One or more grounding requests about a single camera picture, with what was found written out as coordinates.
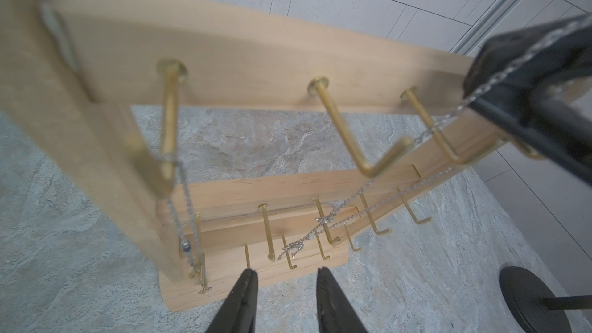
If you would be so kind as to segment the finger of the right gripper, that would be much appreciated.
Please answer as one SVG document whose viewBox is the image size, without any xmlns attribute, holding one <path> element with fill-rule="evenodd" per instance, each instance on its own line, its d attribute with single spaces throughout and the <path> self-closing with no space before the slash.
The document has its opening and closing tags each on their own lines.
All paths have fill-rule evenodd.
<svg viewBox="0 0 592 333">
<path fill-rule="evenodd" d="M 488 39 L 463 83 L 469 108 L 511 137 L 591 182 L 591 121 L 553 87 L 591 75 L 591 17 Z"/>
</svg>

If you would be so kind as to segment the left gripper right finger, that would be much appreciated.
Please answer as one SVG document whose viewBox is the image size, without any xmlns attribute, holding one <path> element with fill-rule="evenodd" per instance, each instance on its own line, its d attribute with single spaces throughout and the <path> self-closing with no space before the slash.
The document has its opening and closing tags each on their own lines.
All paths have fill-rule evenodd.
<svg viewBox="0 0 592 333">
<path fill-rule="evenodd" d="M 339 283 L 327 267 L 319 268 L 317 273 L 316 302 L 320 333 L 367 333 Z"/>
</svg>

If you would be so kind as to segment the black microphone stand base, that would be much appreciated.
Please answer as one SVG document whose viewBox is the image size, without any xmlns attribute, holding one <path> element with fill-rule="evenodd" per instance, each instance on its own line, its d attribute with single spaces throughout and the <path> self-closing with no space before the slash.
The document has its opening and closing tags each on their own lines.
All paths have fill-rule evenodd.
<svg viewBox="0 0 592 333">
<path fill-rule="evenodd" d="M 526 268 L 503 268 L 499 286 L 512 316 L 525 332 L 571 332 L 566 312 L 591 309 L 590 295 L 557 297 Z"/>
</svg>

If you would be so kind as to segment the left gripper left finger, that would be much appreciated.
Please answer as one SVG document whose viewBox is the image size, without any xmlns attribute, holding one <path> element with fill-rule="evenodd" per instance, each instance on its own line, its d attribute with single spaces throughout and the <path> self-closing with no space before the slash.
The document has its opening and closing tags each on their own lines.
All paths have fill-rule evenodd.
<svg viewBox="0 0 592 333">
<path fill-rule="evenodd" d="M 257 313 L 258 276 L 251 268 L 240 275 L 206 333 L 253 333 Z"/>
</svg>

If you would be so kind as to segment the wooden jewelry display stand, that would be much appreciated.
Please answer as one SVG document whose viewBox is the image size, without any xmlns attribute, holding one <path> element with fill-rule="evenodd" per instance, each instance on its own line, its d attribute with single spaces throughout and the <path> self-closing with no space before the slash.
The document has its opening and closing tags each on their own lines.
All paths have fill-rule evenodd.
<svg viewBox="0 0 592 333">
<path fill-rule="evenodd" d="M 181 143 L 194 180 L 242 179 L 346 168 L 345 150 L 317 113 L 181 113 Z M 556 292 L 564 285 L 516 217 L 472 170 L 417 202 L 432 225 L 405 214 L 394 234 L 365 232 L 362 252 L 335 276 L 364 319 L 415 324 L 468 312 L 508 320 L 497 284 L 504 262 L 530 268 Z M 41 151 L 1 116 L 1 330 L 132 331 L 206 325 L 218 303 L 167 310 L 157 269 Z"/>
</svg>

